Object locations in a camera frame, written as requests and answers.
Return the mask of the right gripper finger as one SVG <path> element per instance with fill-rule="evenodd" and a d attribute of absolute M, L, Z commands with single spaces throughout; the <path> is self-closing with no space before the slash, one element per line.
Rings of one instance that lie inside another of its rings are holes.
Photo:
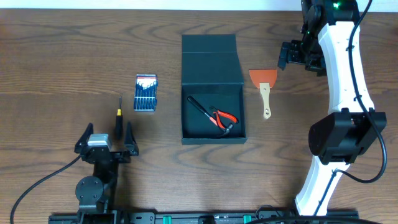
<path fill-rule="evenodd" d="M 316 72 L 318 77 L 326 76 L 326 64 L 324 60 L 313 60 L 306 65 L 306 70 Z"/>
<path fill-rule="evenodd" d="M 277 66 L 281 70 L 285 70 L 289 62 L 289 50 L 290 50 L 290 42 L 283 42 L 280 48 L 279 59 L 277 62 Z"/>

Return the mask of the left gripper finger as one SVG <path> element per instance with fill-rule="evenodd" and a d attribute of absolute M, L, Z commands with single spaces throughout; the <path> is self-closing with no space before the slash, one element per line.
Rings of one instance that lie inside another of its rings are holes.
<path fill-rule="evenodd" d="M 81 154 L 88 147 L 88 140 L 93 134 L 93 124 L 89 123 L 85 129 L 85 132 L 81 135 L 80 139 L 75 144 L 74 152 Z"/>
<path fill-rule="evenodd" d="M 139 155 L 139 148 L 137 146 L 136 140 L 134 139 L 131 122 L 127 122 L 127 125 L 126 125 L 126 132 L 125 132 L 125 136 L 124 136 L 124 146 L 129 151 L 131 156 Z"/>

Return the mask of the blue precision screwdriver set case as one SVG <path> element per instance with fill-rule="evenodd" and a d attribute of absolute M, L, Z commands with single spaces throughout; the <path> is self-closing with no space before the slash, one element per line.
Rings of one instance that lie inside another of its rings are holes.
<path fill-rule="evenodd" d="M 154 112 L 157 106 L 158 79 L 156 74 L 137 74 L 134 110 Z"/>

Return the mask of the red handled pliers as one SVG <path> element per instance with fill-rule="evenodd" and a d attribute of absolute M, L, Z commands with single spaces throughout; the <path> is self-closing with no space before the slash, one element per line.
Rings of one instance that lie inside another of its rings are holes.
<path fill-rule="evenodd" d="M 230 113 L 221 111 L 221 110 L 215 108 L 214 106 L 210 106 L 210 110 L 212 110 L 212 113 L 215 115 L 215 118 L 213 118 L 215 125 L 221 129 L 226 129 L 224 124 L 221 122 L 221 118 L 226 118 L 226 119 L 232 121 L 233 124 L 239 123 L 238 118 Z"/>

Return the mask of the small claw hammer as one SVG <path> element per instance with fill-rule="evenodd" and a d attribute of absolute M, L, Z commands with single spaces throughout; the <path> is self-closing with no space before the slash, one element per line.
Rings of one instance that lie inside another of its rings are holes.
<path fill-rule="evenodd" d="M 204 114 L 204 115 L 215 125 L 215 123 L 214 123 L 214 121 L 213 121 L 213 118 L 215 118 L 215 115 L 213 116 L 213 115 L 209 114 L 209 112 L 207 112 L 207 110 L 206 110 L 201 104 L 199 104 L 199 102 L 197 102 L 197 100 L 194 99 L 194 97 L 189 96 L 189 97 L 187 98 L 187 100 L 188 100 L 188 102 L 190 102 L 198 111 L 200 111 L 202 114 Z M 218 138 L 222 138 L 222 137 L 224 137 L 224 136 L 229 135 L 230 132 L 231 132 L 231 130 L 234 128 L 234 125 L 235 125 L 235 124 L 233 124 L 232 121 L 231 121 L 231 122 L 229 123 L 229 125 L 227 125 L 227 126 L 224 125 L 224 126 L 226 127 L 226 129 L 221 129 L 221 128 L 219 128 L 223 133 L 222 133 L 221 135 L 219 135 Z"/>

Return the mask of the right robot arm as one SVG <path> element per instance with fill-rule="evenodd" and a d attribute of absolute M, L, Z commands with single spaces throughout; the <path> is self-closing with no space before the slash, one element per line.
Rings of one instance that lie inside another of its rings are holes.
<path fill-rule="evenodd" d="M 313 155 L 301 191 L 295 197 L 300 216 L 325 216 L 328 202 L 342 175 L 370 184 L 381 178 L 387 165 L 381 135 L 386 114 L 377 112 L 364 79 L 359 48 L 359 25 L 365 17 L 356 1 L 303 0 L 302 40 L 283 42 L 278 66 L 304 65 L 328 79 L 328 114 L 313 124 L 308 145 Z M 378 140 L 382 166 L 371 179 L 348 173 L 358 156 Z"/>

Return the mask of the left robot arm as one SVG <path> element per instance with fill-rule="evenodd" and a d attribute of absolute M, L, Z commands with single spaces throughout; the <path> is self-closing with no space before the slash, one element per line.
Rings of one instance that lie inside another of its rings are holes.
<path fill-rule="evenodd" d="M 118 182 L 118 167 L 130 163 L 139 155 L 139 148 L 127 123 L 123 151 L 112 151 L 108 134 L 95 134 L 90 123 L 78 142 L 75 153 L 82 161 L 94 165 L 93 174 L 82 178 L 76 185 L 79 201 L 78 223 L 129 223 L 127 212 L 116 210 L 114 198 Z"/>

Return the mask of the black yellow screwdriver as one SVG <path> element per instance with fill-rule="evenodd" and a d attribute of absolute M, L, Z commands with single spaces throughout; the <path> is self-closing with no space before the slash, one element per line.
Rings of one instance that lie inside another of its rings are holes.
<path fill-rule="evenodd" d="M 116 112 L 114 135 L 117 140 L 120 140 L 123 136 L 122 96 L 119 97 L 119 107 Z"/>

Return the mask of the black open gift box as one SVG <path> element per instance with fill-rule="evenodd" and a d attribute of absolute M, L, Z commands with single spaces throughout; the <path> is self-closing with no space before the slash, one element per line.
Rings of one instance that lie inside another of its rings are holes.
<path fill-rule="evenodd" d="M 244 79 L 233 34 L 182 36 L 182 144 L 243 144 L 246 142 Z M 199 102 L 209 114 L 210 106 L 238 118 L 230 134 L 223 132 L 187 98 Z"/>

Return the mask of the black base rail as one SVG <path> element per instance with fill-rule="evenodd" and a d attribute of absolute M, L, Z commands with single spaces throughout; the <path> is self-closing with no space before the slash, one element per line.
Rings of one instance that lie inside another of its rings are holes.
<path fill-rule="evenodd" d="M 260 218 L 292 217 L 294 212 L 271 209 L 258 212 L 227 213 L 154 213 L 122 212 L 72 214 L 54 213 L 49 223 L 129 223 L 129 224 L 199 224 L 199 223 L 248 223 Z"/>

